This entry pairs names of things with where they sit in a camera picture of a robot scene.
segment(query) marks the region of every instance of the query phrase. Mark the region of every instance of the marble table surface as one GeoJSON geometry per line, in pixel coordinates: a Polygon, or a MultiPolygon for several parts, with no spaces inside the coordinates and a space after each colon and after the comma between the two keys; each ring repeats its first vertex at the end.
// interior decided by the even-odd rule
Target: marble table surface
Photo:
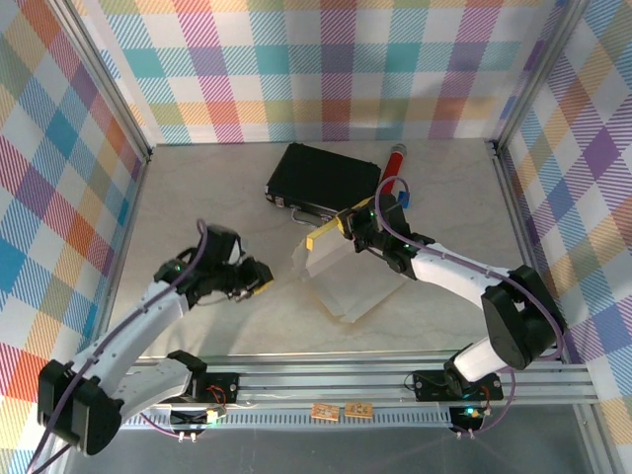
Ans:
{"type": "MultiPolygon", "coordinates": [[[[310,143],[383,167],[393,143],[310,143]]],[[[414,231],[480,262],[521,259],[486,145],[480,139],[409,141],[400,176],[412,195],[414,231]]],[[[236,230],[276,282],[239,304],[199,306],[146,351],[199,356],[345,351],[456,350],[485,334],[483,315],[449,291],[408,281],[358,321],[331,316],[292,271],[291,254],[309,228],[264,198],[286,144],[159,147],[149,165],[111,326],[139,299],[159,266],[197,243],[196,219],[236,230]]]]}

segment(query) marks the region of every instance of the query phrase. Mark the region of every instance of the checkered fabric backdrop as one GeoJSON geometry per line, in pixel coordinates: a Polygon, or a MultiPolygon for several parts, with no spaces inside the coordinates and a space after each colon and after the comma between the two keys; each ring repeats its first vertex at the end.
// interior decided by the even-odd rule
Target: checkered fabric backdrop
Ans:
{"type": "Polygon", "coordinates": [[[0,473],[40,435],[37,379],[92,335],[141,160],[44,0],[0,3],[0,473]]]}
{"type": "Polygon", "coordinates": [[[139,123],[182,144],[490,135],[566,0],[75,3],[139,123]]]}
{"type": "Polygon", "coordinates": [[[510,152],[536,257],[632,472],[632,1],[593,0],[510,152]]]}

